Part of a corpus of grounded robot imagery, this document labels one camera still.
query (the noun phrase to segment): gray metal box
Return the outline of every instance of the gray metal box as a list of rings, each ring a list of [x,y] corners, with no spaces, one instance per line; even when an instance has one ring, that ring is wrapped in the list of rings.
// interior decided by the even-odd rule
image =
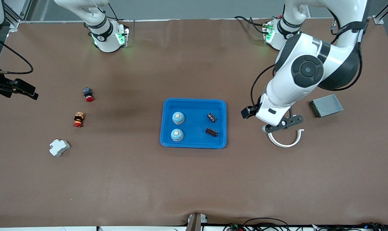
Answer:
[[[339,103],[335,94],[314,99],[310,102],[314,113],[317,117],[325,117],[343,111],[342,105]]]

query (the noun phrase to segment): black electronic component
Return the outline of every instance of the black electronic component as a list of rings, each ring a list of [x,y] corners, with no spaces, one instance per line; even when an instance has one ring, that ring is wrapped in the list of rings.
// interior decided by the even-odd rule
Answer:
[[[211,128],[207,128],[206,133],[212,135],[213,137],[217,137],[217,135],[218,135],[218,132],[212,130]]]
[[[209,113],[208,115],[207,115],[207,117],[210,119],[210,121],[211,122],[215,122],[215,121],[217,121],[217,118],[215,117],[215,115],[213,115],[212,113]]]

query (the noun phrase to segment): red button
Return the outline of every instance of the red button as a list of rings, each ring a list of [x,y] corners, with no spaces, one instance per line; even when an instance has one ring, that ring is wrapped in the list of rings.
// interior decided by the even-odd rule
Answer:
[[[87,101],[87,102],[92,102],[92,101],[94,101],[93,96],[90,96],[90,95],[87,96],[87,97],[86,97],[86,101]]]

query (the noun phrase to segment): white curved bracket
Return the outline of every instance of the white curved bracket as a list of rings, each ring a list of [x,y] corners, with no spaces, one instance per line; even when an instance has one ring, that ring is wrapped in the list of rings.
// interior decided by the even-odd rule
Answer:
[[[300,129],[300,130],[297,131],[297,133],[298,133],[297,139],[295,140],[294,143],[292,143],[290,145],[285,145],[285,144],[282,144],[282,143],[278,143],[278,141],[276,141],[274,139],[274,136],[272,135],[272,133],[268,133],[268,137],[270,138],[272,143],[274,143],[276,146],[281,147],[281,148],[289,148],[289,147],[292,147],[292,146],[296,145],[299,142],[299,140],[301,139],[301,134],[302,134],[303,131],[304,131],[303,129]]]

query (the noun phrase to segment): white circuit breaker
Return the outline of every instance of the white circuit breaker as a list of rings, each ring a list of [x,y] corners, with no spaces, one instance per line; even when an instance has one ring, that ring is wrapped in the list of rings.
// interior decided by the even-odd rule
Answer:
[[[50,153],[55,156],[59,157],[62,155],[64,151],[70,148],[70,145],[67,143],[67,141],[64,140],[59,140],[55,139],[51,144],[50,144]]]

